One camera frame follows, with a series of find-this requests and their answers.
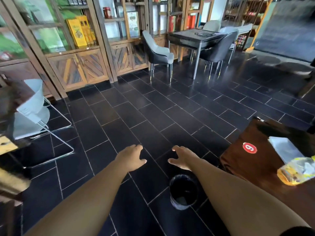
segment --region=hand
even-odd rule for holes
[[[141,159],[140,160],[140,152],[143,149],[143,146],[141,145],[132,145],[129,147],[126,147],[124,150],[120,151],[115,161],[120,162],[121,164],[126,167],[127,171],[133,171],[141,166],[143,166],[147,160]]]
[[[178,159],[170,158],[168,159],[168,162],[172,165],[175,165],[181,169],[184,170],[190,170],[189,162],[193,160],[194,158],[199,157],[193,153],[191,150],[189,150],[187,147],[179,147],[179,146],[173,146],[172,151],[176,151],[178,155]]]

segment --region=black tile floor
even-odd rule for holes
[[[200,61],[193,81],[189,76],[194,63],[184,60],[174,64],[171,83],[167,68],[156,66],[152,81],[145,69],[123,75],[114,84],[107,81],[69,92],[69,98],[58,101],[56,107],[74,125],[57,135],[73,146],[75,153],[26,172],[32,182],[17,209],[22,217],[16,219],[16,235],[27,232],[106,167],[117,152],[139,143],[144,146],[141,158],[148,162],[126,176],[99,235],[229,235],[200,185],[191,208],[178,211],[171,206],[170,179],[180,173],[194,177],[167,162],[176,157],[171,147],[186,146],[222,167],[220,155],[253,116],[306,130],[315,115],[314,105],[294,97],[304,79],[246,61],[247,57],[236,53],[230,65],[223,66],[221,76],[213,74],[210,81],[204,61]],[[65,124],[52,112],[51,129]],[[46,135],[18,155],[27,165],[68,150]]]

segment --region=forearm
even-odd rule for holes
[[[97,235],[127,173],[123,164],[111,162],[42,218],[26,236]]]
[[[192,158],[189,165],[232,236],[273,236],[294,226],[308,226],[286,205],[252,183],[203,159]]]

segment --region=chair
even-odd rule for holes
[[[206,61],[206,66],[207,66],[208,61],[211,62],[209,79],[210,79],[210,75],[212,71],[213,62],[218,63],[217,69],[220,64],[220,71],[219,71],[219,76],[220,76],[223,59],[225,58],[227,52],[229,51],[231,47],[231,43],[233,43],[236,37],[237,37],[237,32],[232,32],[230,34],[227,34],[214,47],[212,47],[209,50],[203,50],[200,52],[200,58]]]
[[[221,27],[221,22],[219,20],[210,20],[206,22],[203,26],[204,30],[218,32]]]
[[[15,140],[31,137],[37,134],[40,134],[42,132],[45,132],[42,135],[46,135],[48,133],[52,134],[54,137],[59,139],[61,142],[66,144],[68,147],[71,148],[71,151],[63,154],[61,156],[57,156],[53,159],[47,160],[45,162],[39,163],[34,166],[25,167],[20,163],[14,155],[11,153],[9,154],[20,166],[25,168],[33,168],[39,165],[43,165],[49,162],[52,162],[54,160],[57,160],[59,158],[65,157],[67,155],[70,155],[74,152],[73,147],[71,147],[68,143],[60,139],[58,136],[56,136],[51,130],[49,130],[49,127],[47,126],[50,112],[47,108],[48,106],[51,106],[54,110],[56,110],[61,116],[63,116],[70,124],[65,127],[61,127],[59,129],[53,130],[61,130],[68,128],[72,125],[72,123],[63,115],[61,112],[59,112],[53,105],[51,105],[50,101],[44,97],[43,91],[42,91],[42,80],[41,79],[27,79],[24,80],[24,82],[34,91],[34,95],[29,98],[25,103],[21,104],[16,110],[17,112],[14,114],[14,128],[13,128],[13,138]]]
[[[236,27],[231,27],[231,26],[227,26],[227,27],[223,27],[220,29],[220,32],[221,33],[227,33],[227,34],[230,34],[232,32],[237,32],[237,35],[235,37],[235,40],[234,42],[231,44],[231,47],[230,47],[230,50],[232,50],[232,53],[231,53],[231,56],[230,56],[230,59],[229,59],[229,63],[231,61],[231,58],[232,58],[232,55],[234,54],[235,52],[235,49],[236,49],[236,41],[237,41],[237,38],[238,38],[238,35],[239,35],[239,29],[236,28]]]
[[[174,54],[170,53],[169,48],[158,46],[148,31],[143,31],[144,50],[151,63],[150,80],[154,71],[154,64],[170,65],[170,79],[172,79]]]

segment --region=red number sticker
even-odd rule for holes
[[[250,144],[250,143],[243,143],[243,148],[245,151],[251,154],[255,154],[257,152],[257,148],[253,144]]]

